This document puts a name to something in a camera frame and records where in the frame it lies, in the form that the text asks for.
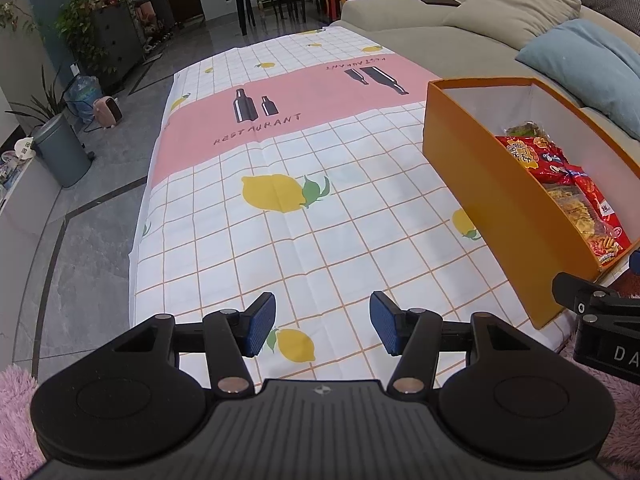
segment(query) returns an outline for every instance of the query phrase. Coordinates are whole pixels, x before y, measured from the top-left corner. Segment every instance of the bottle print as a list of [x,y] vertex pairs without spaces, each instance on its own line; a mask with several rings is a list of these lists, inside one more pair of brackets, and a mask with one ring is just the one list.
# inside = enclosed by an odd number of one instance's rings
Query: bottle print
[[244,88],[236,90],[234,112],[238,123],[242,121],[255,121],[258,118],[258,111],[255,109],[254,100],[244,93]]
[[278,108],[276,107],[275,103],[266,95],[262,96],[262,111],[267,117],[278,114]]
[[376,83],[389,86],[393,88],[396,92],[398,92],[400,95],[407,95],[409,93],[398,84],[398,81],[396,81],[386,72],[383,72],[382,70],[380,70],[377,66],[365,66],[360,70],[362,70],[365,74],[367,74],[370,78],[372,78],[373,81],[375,81]]
[[363,85],[368,85],[369,84],[364,79],[364,76],[360,72],[358,72],[357,70],[354,70],[353,68],[345,70],[344,73],[346,75],[348,75],[351,79],[354,79],[356,81],[361,82]]

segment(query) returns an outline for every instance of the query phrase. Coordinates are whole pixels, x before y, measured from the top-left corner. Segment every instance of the pink fluffy rug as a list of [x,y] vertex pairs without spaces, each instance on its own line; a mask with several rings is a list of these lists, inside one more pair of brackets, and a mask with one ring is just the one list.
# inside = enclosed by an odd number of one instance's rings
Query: pink fluffy rug
[[44,463],[29,406],[38,383],[22,368],[0,372],[0,479],[22,480]]
[[640,386],[576,363],[574,343],[575,335],[560,355],[604,384],[616,405],[616,420],[598,461],[621,480],[640,480]]

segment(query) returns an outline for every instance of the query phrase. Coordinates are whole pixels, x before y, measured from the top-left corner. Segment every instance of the floor tile border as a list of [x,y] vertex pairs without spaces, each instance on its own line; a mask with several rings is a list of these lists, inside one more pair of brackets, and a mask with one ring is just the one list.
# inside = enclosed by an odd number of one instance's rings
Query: floor tile border
[[35,335],[33,337],[33,356],[31,357],[31,375],[35,378],[38,377],[38,366],[40,364],[40,345],[42,343],[42,329],[44,327],[44,316],[47,311],[47,300],[49,299],[49,292],[51,289],[51,282],[53,280],[53,273],[56,270],[56,264],[58,262],[58,255],[60,254],[60,249],[62,248],[62,242],[65,238],[66,227],[68,226],[71,219],[75,218],[82,213],[89,211],[96,207],[97,205],[104,204],[108,202],[112,198],[116,198],[128,191],[136,189],[137,187],[144,186],[146,184],[146,176],[143,176],[133,182],[129,182],[124,186],[119,187],[118,189],[114,189],[104,195],[96,198],[95,200],[91,200],[84,205],[74,209],[73,211],[65,214],[65,217],[62,221],[62,225],[60,226],[60,231],[58,231],[58,238],[56,239],[56,243],[53,247],[53,253],[51,254],[51,258],[49,260],[49,267],[47,267],[47,274],[44,280],[44,286],[42,288],[42,295],[40,297],[40,304],[38,306],[38,318],[36,321],[36,330]]

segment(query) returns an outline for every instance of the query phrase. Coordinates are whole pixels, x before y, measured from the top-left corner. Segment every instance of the black cabinet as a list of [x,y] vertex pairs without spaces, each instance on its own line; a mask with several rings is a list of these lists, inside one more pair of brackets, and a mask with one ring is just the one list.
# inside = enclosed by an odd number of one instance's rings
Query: black cabinet
[[102,90],[120,83],[129,71],[143,58],[142,45],[126,4],[94,10],[92,20],[96,31],[97,46],[107,51],[103,66],[115,72],[98,75]]

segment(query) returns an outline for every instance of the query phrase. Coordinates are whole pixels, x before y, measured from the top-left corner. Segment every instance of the grid pattern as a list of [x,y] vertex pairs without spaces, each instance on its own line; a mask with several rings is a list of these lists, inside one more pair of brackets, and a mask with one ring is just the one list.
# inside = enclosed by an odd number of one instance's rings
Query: grid pattern
[[367,47],[380,46],[346,28],[326,27],[312,34],[291,34],[251,46],[233,48],[178,72],[169,102],[171,104],[177,98],[189,95],[174,108],[175,111],[198,99],[249,81],[332,61],[392,54],[388,48],[380,48],[374,52],[363,51]]
[[[247,360],[256,384],[266,377],[388,380],[396,358],[370,323],[373,290],[444,319],[492,312],[557,349],[570,335],[569,313],[535,330],[484,240],[452,225],[460,205],[422,155],[424,105],[251,142],[158,184],[138,251],[136,322],[160,308],[177,322],[199,321],[272,292],[275,325],[310,336],[315,360],[293,363],[264,349]],[[275,173],[321,186],[326,176],[331,193],[286,214],[248,205],[242,177]],[[182,361],[208,384],[204,356]],[[442,354],[438,384],[463,366],[464,354]]]

